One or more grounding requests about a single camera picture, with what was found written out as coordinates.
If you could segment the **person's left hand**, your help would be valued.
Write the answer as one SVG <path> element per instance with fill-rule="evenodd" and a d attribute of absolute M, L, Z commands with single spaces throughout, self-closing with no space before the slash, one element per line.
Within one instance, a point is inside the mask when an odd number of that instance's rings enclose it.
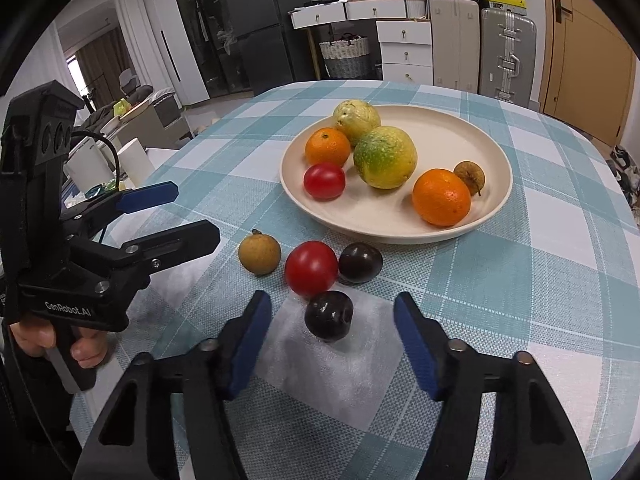
<path fill-rule="evenodd" d="M 10 325 L 11 333 L 20 348 L 29 356 L 42 356 L 46 350 L 56 347 L 53 325 L 42 318 L 28 316 Z M 108 352 L 107 332 L 79 327 L 78 339 L 70 347 L 70 355 L 88 370 L 99 366 Z"/>

